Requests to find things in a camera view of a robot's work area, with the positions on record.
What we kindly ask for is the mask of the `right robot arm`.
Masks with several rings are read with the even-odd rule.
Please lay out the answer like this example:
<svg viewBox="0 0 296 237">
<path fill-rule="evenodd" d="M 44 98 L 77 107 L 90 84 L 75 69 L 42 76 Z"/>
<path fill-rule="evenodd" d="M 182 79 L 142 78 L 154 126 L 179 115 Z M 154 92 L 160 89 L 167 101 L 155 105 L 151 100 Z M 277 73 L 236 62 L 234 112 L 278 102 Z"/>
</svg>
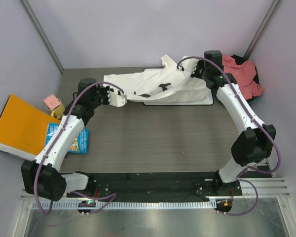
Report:
<svg viewBox="0 0 296 237">
<path fill-rule="evenodd" d="M 206 51 L 204 58 L 197 62 L 193 76 L 205 81 L 226 107 L 239 132 L 231 147 L 231 159 L 214 174 L 215 193 L 226 196 L 237 189 L 237 179 L 246 168 L 270 157 L 276 129 L 256 116 L 234 76 L 223 71 L 223 57 L 219 50 Z"/>
</svg>

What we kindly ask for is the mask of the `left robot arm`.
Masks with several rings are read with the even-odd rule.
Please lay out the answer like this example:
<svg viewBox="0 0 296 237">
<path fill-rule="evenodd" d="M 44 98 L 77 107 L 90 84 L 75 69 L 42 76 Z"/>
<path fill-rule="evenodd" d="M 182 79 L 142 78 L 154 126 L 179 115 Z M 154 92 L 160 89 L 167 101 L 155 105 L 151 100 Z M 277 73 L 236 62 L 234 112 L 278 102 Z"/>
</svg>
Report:
<svg viewBox="0 0 296 237">
<path fill-rule="evenodd" d="M 43 150 L 33 161 L 24 161 L 21 173 L 25 191 L 36 200 L 59 201 L 63 195 L 79 191 L 84 197 L 94 194 L 95 184 L 89 175 L 74 172 L 62 175 L 59 170 L 74 139 L 93 117 L 95 109 L 109 104 L 111 88 L 92 78 L 81 79 L 78 91 L 65 107 L 61 123 Z"/>
</svg>

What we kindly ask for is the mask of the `white t-shirt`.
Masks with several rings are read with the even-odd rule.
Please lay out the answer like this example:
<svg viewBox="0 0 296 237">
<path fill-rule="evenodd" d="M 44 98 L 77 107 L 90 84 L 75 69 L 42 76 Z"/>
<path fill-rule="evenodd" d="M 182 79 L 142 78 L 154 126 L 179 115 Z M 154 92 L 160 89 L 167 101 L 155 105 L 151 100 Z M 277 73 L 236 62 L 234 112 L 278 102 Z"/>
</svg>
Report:
<svg viewBox="0 0 296 237">
<path fill-rule="evenodd" d="M 168 55 L 162 56 L 161 61 L 162 69 L 105 75 L 104 81 L 123 89 L 127 99 L 134 102 L 185 103 L 207 97 L 209 89 L 205 81 L 191 76 L 196 59 L 183 61 L 178 69 Z"/>
</svg>

